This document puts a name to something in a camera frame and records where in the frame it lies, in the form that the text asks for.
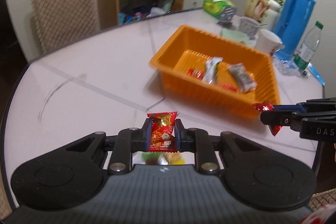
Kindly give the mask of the yellow candy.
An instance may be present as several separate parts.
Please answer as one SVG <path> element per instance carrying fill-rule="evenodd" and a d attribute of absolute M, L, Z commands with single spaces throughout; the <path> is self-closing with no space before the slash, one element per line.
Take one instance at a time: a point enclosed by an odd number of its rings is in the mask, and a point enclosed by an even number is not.
<path fill-rule="evenodd" d="M 164 152 L 163 156 L 168 162 L 168 165 L 184 165 L 186 162 L 180 152 Z"/>

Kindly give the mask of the green candy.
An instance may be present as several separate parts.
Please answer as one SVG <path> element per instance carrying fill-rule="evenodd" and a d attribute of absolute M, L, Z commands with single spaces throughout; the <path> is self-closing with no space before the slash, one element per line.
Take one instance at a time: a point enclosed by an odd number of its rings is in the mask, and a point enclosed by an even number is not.
<path fill-rule="evenodd" d="M 161 152 L 143 152 L 141 159 L 147 165 L 162 165 L 162 162 L 165 162 L 165 157 Z"/>

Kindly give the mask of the red snack packet with pictures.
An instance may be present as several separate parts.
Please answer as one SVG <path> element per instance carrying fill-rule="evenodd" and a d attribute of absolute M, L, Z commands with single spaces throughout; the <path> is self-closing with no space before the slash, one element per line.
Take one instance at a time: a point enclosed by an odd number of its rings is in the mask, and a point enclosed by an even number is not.
<path fill-rule="evenodd" d="M 149 113 L 151 121 L 149 152 L 177 152 L 173 134 L 176 111 Z"/>

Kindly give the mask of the grey clear nut packet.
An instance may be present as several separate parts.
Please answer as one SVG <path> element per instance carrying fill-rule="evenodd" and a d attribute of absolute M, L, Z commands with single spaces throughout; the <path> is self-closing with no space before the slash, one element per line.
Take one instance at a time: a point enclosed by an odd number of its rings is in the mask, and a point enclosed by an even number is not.
<path fill-rule="evenodd" d="M 228 71 L 236 80 L 241 93 L 248 93 L 256 89 L 257 83 L 248 73 L 244 64 L 238 63 L 228 65 Z"/>

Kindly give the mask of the red crinkled candy pack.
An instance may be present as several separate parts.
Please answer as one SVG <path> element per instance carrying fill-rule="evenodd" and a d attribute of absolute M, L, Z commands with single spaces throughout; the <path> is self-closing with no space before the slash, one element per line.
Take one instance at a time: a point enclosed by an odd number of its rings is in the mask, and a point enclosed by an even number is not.
<path fill-rule="evenodd" d="M 219 86 L 223 89 L 230 90 L 232 92 L 237 92 L 238 91 L 237 86 L 233 85 L 233 84 L 220 84 Z"/>

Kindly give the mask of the silver foil snack packet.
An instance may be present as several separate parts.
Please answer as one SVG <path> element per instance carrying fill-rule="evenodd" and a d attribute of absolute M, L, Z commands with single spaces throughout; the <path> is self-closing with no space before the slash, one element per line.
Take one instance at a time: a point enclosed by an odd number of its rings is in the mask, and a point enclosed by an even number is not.
<path fill-rule="evenodd" d="M 212 57 L 205 63 L 205 73 L 202 78 L 204 83 L 216 84 L 218 65 L 223 61 L 222 57 Z"/>

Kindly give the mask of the small red snack bar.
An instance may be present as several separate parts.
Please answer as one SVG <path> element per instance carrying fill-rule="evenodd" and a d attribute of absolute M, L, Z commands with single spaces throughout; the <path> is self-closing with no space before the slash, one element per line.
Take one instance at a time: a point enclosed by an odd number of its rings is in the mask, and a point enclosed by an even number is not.
<path fill-rule="evenodd" d="M 187 72 L 188 76 L 194 77 L 195 79 L 202 80 L 205 73 L 203 71 L 200 71 L 198 69 L 190 68 Z"/>

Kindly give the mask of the red twist-wrapped candy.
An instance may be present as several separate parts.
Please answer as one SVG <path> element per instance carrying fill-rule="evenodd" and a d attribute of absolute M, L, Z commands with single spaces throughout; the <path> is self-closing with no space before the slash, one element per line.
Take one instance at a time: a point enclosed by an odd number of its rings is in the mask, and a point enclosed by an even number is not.
<path fill-rule="evenodd" d="M 270 133 L 273 136 L 276 136 L 280 129 L 282 129 L 282 125 L 281 118 L 275 107 L 268 101 L 254 103 L 253 107 L 261 113 L 260 121 L 269 127 Z"/>

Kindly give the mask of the blue flat box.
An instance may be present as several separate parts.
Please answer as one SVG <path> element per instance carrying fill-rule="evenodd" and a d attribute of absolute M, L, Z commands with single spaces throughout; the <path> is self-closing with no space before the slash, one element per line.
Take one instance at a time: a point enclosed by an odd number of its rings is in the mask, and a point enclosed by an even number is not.
<path fill-rule="evenodd" d="M 319 83 L 322 86 L 325 86 L 325 80 L 322 78 L 322 76 L 318 73 L 317 69 L 314 67 L 314 65 L 312 63 L 309 63 L 307 65 L 307 69 L 308 71 L 310 71 L 310 73 L 315 77 L 316 80 L 319 81 Z"/>

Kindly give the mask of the round white dining table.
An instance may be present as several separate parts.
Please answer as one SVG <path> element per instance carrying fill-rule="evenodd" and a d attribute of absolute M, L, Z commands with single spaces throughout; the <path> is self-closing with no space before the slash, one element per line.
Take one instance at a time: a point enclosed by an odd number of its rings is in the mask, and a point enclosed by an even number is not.
<path fill-rule="evenodd" d="M 258 119 L 180 97 L 163 88 L 153 55 L 181 25 L 213 34 L 202 10 L 171 14 L 103 32 L 34 61 L 14 92 L 5 120 L 4 182 L 32 158 L 95 131 L 141 127 L 148 113 L 177 111 L 185 127 L 231 131 L 312 166 L 317 143 L 287 127 L 273 136 Z"/>

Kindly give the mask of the white cartoon mug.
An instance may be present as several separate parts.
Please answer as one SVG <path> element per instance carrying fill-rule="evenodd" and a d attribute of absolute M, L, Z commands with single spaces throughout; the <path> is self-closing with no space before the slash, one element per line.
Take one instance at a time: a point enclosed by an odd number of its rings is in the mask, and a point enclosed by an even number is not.
<path fill-rule="evenodd" d="M 256 40 L 255 50 L 273 56 L 277 51 L 284 49 L 282 40 L 272 31 L 263 29 Z"/>

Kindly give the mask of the grey patterned mug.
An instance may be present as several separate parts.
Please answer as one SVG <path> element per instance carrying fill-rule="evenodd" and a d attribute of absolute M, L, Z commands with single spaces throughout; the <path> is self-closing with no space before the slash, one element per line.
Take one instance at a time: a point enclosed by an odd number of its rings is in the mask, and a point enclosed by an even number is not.
<path fill-rule="evenodd" d="M 239 19 L 238 30 L 245 33 L 250 39 L 255 38 L 260 27 L 261 23 L 250 17 L 242 16 Z"/>

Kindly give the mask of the white insulated bottle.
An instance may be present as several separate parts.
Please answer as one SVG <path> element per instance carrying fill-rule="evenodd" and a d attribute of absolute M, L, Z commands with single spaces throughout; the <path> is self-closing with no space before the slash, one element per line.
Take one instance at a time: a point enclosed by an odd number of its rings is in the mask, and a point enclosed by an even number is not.
<path fill-rule="evenodd" d="M 264 14 L 264 18 L 262 19 L 261 22 L 261 27 L 262 29 L 270 30 L 272 31 L 276 21 L 278 19 L 278 16 L 280 14 L 281 10 L 281 5 L 274 1 L 274 0 L 269 0 L 268 1 L 268 9 L 266 10 Z"/>

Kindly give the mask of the green tissue box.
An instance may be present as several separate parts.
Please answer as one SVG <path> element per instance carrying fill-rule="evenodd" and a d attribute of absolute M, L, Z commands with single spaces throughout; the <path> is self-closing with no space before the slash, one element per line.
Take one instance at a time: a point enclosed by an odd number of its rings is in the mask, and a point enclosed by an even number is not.
<path fill-rule="evenodd" d="M 230 0 L 205 0 L 203 10 L 219 20 L 219 14 L 226 5 L 236 7 Z"/>

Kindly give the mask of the beige quilted chair far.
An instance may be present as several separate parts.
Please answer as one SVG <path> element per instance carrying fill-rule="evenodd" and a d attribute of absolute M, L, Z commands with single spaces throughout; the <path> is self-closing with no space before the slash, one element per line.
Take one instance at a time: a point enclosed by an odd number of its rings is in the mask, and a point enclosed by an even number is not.
<path fill-rule="evenodd" d="M 31 0 L 43 53 L 100 31 L 97 0 Z"/>

